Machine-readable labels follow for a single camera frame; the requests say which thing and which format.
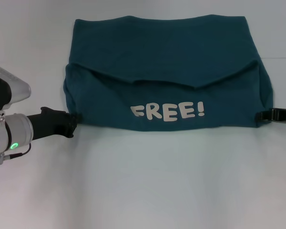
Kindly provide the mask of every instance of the white table surface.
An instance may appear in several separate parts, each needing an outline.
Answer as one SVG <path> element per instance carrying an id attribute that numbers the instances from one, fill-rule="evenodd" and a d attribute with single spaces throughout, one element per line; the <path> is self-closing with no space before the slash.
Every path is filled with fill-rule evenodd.
<path id="1" fill-rule="evenodd" d="M 0 0 L 0 66 L 32 89 L 7 113 L 66 110 L 75 19 L 206 14 L 246 16 L 275 105 L 286 108 L 286 0 Z M 286 229 L 286 125 L 174 133 L 80 125 L 73 139 L 34 141 L 0 166 L 0 229 L 10 228 Z"/>

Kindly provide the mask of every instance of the white lettering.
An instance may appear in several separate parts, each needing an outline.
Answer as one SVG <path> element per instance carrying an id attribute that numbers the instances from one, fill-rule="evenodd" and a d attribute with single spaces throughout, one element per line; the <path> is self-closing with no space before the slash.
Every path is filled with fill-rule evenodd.
<path id="1" fill-rule="evenodd" d="M 176 109 L 178 106 L 175 104 L 163 104 L 163 120 L 165 122 L 174 122 L 177 121 L 176 117 L 171 118 L 172 115 L 177 115 L 176 111 L 170 111 L 169 108 Z"/>
<path id="2" fill-rule="evenodd" d="M 193 117 L 195 117 L 195 114 L 188 114 L 188 113 L 194 112 L 194 108 L 186 108 L 186 106 L 193 106 L 192 102 L 179 103 L 178 106 L 179 106 L 182 118 L 193 118 Z"/>
<path id="3" fill-rule="evenodd" d="M 157 111 L 159 110 L 159 105 L 156 103 L 150 103 L 146 104 L 146 116 L 149 120 L 153 119 L 153 115 L 156 116 L 157 118 L 162 118 L 162 115 L 158 113 Z"/>
<path id="4" fill-rule="evenodd" d="M 135 116 L 137 117 L 144 116 L 143 112 L 138 112 L 138 111 L 144 110 L 144 106 L 131 106 L 130 109 L 132 110 Z"/>

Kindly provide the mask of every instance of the black clamp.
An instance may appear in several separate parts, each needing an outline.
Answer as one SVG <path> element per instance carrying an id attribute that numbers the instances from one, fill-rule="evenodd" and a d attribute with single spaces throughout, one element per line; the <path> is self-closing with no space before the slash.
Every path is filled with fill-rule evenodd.
<path id="1" fill-rule="evenodd" d="M 257 122 L 281 122 L 286 123 L 286 109 L 271 108 L 269 111 L 262 111 L 256 114 Z"/>

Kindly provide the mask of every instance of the silver metal cylinder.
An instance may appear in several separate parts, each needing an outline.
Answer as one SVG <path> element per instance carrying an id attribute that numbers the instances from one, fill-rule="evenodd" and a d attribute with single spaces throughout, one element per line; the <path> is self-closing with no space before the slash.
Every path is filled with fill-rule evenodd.
<path id="1" fill-rule="evenodd" d="M 24 114 L 12 114 L 5 116 L 5 122 L 9 125 L 11 133 L 11 145 L 14 149 L 28 145 L 33 139 L 33 127 L 30 120 Z"/>

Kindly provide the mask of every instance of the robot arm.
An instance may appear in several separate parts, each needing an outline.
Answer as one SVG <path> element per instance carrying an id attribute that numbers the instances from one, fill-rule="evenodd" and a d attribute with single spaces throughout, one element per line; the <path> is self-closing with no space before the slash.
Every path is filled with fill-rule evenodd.
<path id="1" fill-rule="evenodd" d="M 64 111 L 42 107 L 41 114 L 5 115 L 4 109 L 8 109 L 13 103 L 22 101 L 30 95 L 31 88 L 26 82 L 0 68 L 0 165 L 4 160 L 25 154 L 5 156 L 5 151 L 31 145 L 32 140 L 51 135 L 73 137 L 78 117 Z"/>

